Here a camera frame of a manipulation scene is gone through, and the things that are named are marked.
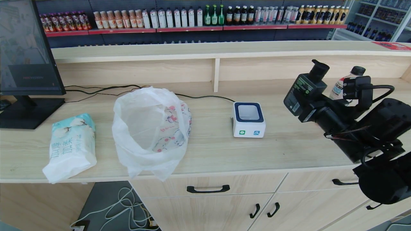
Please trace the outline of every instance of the cabinet door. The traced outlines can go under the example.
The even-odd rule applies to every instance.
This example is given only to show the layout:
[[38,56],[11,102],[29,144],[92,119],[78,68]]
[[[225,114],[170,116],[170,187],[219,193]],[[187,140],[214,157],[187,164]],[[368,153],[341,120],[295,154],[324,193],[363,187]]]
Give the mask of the cabinet door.
[[[250,231],[317,231],[365,201],[359,188],[276,193]],[[268,217],[275,203],[280,208]]]
[[272,194],[142,199],[162,231],[247,231]]
[[334,222],[323,231],[364,231],[371,229],[411,208],[411,197],[392,205],[381,205],[373,210],[366,206],[376,206],[378,203],[369,201],[359,206],[355,211]]

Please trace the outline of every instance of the white cable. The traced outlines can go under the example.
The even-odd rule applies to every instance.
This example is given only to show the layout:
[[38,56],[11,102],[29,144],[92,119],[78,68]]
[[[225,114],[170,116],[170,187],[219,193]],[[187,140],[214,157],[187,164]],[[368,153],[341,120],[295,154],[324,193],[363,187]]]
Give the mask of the white cable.
[[387,227],[386,231],[390,230],[390,228],[393,227],[394,225],[398,225],[398,226],[411,226],[411,224],[397,224],[397,223],[392,223],[392,224],[390,224],[390,225]]
[[[121,190],[123,190],[123,189],[128,189],[129,191],[128,191],[122,198],[120,198],[120,192],[121,192]],[[70,225],[70,228],[73,229],[73,225],[74,225],[74,224],[76,224],[78,221],[83,220],[84,218],[86,218],[86,217],[87,217],[88,215],[90,215],[90,214],[99,213],[99,212],[102,212],[102,211],[104,211],[104,210],[106,210],[106,209],[109,209],[109,210],[106,212],[106,215],[104,216],[104,218],[107,219],[107,221],[106,221],[106,222],[103,224],[103,226],[100,228],[100,231],[102,231],[102,229],[104,228],[104,226],[105,226],[107,223],[109,223],[110,221],[112,221],[114,218],[120,216],[121,214],[123,214],[123,213],[124,213],[125,211],[127,211],[127,210],[130,210],[130,212],[129,212],[129,222],[128,222],[128,224],[129,224],[129,230],[133,230],[133,231],[134,231],[134,230],[142,230],[142,231],[155,231],[155,230],[158,230],[159,227],[157,227],[156,229],[144,229],[144,227],[147,225],[147,220],[149,220],[152,216],[150,215],[149,217],[147,217],[146,212],[144,211],[143,207],[141,206],[143,203],[136,203],[136,202],[135,202],[136,198],[134,197],[134,194],[133,194],[133,193],[131,193],[131,195],[133,196],[133,201],[131,201],[129,198],[125,198],[125,197],[126,197],[130,192],[132,192],[132,191],[133,191],[133,189],[130,189],[130,188],[127,188],[127,187],[121,188],[121,189],[118,191],[118,194],[117,194],[118,201],[117,201],[116,203],[110,205],[109,207],[107,207],[107,208],[105,208],[105,209],[88,213],[86,216],[84,216],[84,217],[82,217],[81,219],[79,219],[79,220],[75,221],[74,223],[72,223],[72,224]],[[128,201],[130,205],[124,204],[123,201]],[[108,213],[114,208],[114,206],[116,206],[118,203],[120,203],[123,207],[125,207],[125,209],[123,209],[121,212],[117,213],[116,215],[114,215],[114,216],[112,216],[112,217],[107,217],[107,214],[108,214]],[[145,217],[145,218],[144,218],[143,220],[140,220],[140,221],[134,220],[134,207],[137,207],[137,206],[139,206],[139,207],[143,210],[143,212],[144,212],[144,217]],[[133,221],[134,225],[137,226],[137,228],[134,229],[134,228],[131,227],[131,225],[130,225],[131,221]],[[144,222],[144,225],[140,226],[137,222]]]

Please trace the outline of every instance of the drawer handle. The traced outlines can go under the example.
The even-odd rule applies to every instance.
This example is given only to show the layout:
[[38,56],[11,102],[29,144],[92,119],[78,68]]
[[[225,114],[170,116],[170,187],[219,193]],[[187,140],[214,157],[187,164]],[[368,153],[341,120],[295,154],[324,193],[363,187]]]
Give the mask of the drawer handle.
[[341,181],[338,180],[338,179],[333,179],[332,182],[333,182],[335,185],[358,185],[358,182],[355,182],[355,183],[343,183],[343,182],[341,182]]
[[267,213],[267,216],[268,217],[272,217],[272,216],[274,216],[274,214],[278,211],[280,209],[280,203],[278,203],[278,202],[276,202],[275,203],[275,210],[274,210],[274,212],[273,213]]
[[260,211],[260,204],[256,204],[256,212],[254,214],[250,213],[250,218],[253,219],[256,217],[258,211]]
[[226,192],[228,190],[230,190],[229,185],[223,185],[223,188],[217,191],[197,191],[194,189],[194,186],[187,186],[187,192],[191,192],[191,193],[216,193],[216,192]]

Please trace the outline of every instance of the white plastic bag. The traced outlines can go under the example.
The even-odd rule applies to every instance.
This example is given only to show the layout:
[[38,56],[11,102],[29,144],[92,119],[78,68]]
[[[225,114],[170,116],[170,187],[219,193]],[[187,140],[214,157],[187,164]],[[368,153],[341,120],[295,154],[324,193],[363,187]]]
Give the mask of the white plastic bag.
[[114,103],[113,138],[131,178],[149,170],[165,181],[187,150],[190,129],[187,104],[167,89],[142,88]]
[[96,127],[89,114],[53,124],[50,161],[43,168],[49,183],[55,184],[96,165]]

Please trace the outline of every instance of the white bottle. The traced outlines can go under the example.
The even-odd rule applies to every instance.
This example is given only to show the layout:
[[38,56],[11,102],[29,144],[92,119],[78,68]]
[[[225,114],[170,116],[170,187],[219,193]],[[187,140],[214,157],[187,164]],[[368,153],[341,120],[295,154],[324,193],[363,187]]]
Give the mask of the white bottle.
[[160,24],[160,28],[167,27],[166,13],[164,12],[163,8],[160,8],[160,10],[158,11],[158,21]]
[[153,28],[158,28],[158,17],[157,17],[157,11],[153,8],[150,11],[150,17],[151,17],[151,24],[153,25]]
[[365,68],[360,67],[360,66],[354,66],[350,72],[349,75],[342,77],[341,79],[339,79],[334,87],[331,90],[330,93],[330,99],[332,100],[336,100],[336,99],[342,99],[343,98],[343,92],[342,92],[342,87],[344,84],[344,79],[345,78],[352,78],[352,77],[358,77],[358,76],[363,76],[365,72]]
[[185,7],[182,7],[181,10],[181,26],[182,27],[187,27],[187,10],[185,9]]
[[181,27],[181,17],[180,17],[180,11],[178,10],[178,7],[176,7],[174,10],[174,21],[175,21],[175,27]]
[[147,10],[144,9],[143,12],[141,13],[141,15],[143,16],[144,27],[147,28],[147,29],[150,28],[150,18],[148,17]]
[[201,7],[197,10],[197,26],[203,26],[203,10]]
[[194,10],[193,7],[190,7],[188,10],[188,26],[189,27],[194,27],[195,22],[194,22]]
[[170,8],[167,8],[166,11],[166,18],[167,18],[167,27],[168,28],[173,28],[174,23],[173,23],[173,12],[170,10]]

